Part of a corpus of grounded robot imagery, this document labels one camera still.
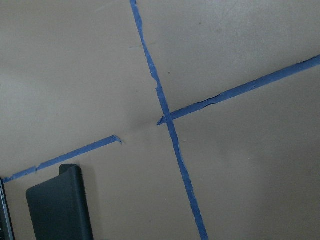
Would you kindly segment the grey laptop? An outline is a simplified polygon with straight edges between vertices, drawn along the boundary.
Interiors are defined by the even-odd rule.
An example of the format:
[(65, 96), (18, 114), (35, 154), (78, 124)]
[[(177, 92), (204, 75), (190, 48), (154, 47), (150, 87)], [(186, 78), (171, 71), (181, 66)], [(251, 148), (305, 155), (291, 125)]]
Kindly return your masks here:
[(14, 240), (14, 231), (7, 204), (4, 182), (0, 179), (0, 239)]

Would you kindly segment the black mouse pad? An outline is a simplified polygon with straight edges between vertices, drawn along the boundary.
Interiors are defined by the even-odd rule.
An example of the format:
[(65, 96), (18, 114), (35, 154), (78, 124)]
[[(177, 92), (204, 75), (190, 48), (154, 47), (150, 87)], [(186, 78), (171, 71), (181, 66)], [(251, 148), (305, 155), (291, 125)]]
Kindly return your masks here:
[(94, 238), (81, 168), (62, 164), (59, 175), (26, 191), (37, 240)]

